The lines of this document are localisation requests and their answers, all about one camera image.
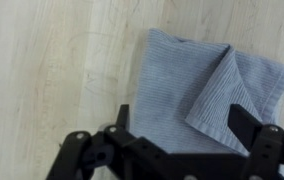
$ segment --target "folded towel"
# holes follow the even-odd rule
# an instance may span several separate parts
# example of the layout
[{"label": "folded towel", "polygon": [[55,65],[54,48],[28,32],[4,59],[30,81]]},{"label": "folded towel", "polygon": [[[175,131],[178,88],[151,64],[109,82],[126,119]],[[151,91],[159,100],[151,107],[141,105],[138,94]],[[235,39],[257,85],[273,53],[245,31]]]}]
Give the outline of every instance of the folded towel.
[{"label": "folded towel", "polygon": [[275,123],[284,65],[151,29],[130,131],[165,151],[247,154],[227,127],[230,104]]}]

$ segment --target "towel fold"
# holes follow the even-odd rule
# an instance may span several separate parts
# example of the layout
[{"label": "towel fold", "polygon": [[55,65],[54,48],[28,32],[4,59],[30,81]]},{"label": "towel fold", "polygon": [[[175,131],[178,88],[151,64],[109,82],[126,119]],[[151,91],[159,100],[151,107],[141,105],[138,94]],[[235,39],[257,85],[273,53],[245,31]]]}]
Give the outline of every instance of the towel fold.
[{"label": "towel fold", "polygon": [[169,153],[247,154],[227,127],[230,104],[275,123],[283,91],[283,64],[151,29],[130,131]]}]

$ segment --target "light wooden table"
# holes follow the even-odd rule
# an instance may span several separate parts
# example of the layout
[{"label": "light wooden table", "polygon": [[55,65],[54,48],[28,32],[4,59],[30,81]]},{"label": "light wooden table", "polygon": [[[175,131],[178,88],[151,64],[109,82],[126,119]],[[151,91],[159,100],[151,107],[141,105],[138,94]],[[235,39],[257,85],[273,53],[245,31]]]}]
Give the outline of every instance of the light wooden table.
[{"label": "light wooden table", "polygon": [[0,179],[44,179],[66,134],[115,120],[151,27],[284,63],[284,0],[0,0]]}]

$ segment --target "bolt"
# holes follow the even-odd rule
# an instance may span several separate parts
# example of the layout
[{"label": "bolt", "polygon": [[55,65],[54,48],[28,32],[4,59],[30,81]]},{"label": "bolt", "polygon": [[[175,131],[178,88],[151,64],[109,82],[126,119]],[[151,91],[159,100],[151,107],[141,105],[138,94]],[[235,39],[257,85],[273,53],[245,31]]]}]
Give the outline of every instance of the bolt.
[{"label": "bolt", "polygon": [[76,138],[78,139],[82,139],[84,137],[84,134],[83,133],[79,133],[76,135]]},{"label": "bolt", "polygon": [[192,175],[186,175],[183,180],[197,180],[197,178]]},{"label": "bolt", "polygon": [[274,131],[274,132],[278,132],[279,131],[279,129],[277,127],[275,127],[275,126],[270,126],[269,128],[270,128],[271,131]]},{"label": "bolt", "polygon": [[110,127],[110,132],[115,132],[116,131],[116,127]]},{"label": "bolt", "polygon": [[250,176],[249,180],[263,180],[260,176],[252,175]]}]

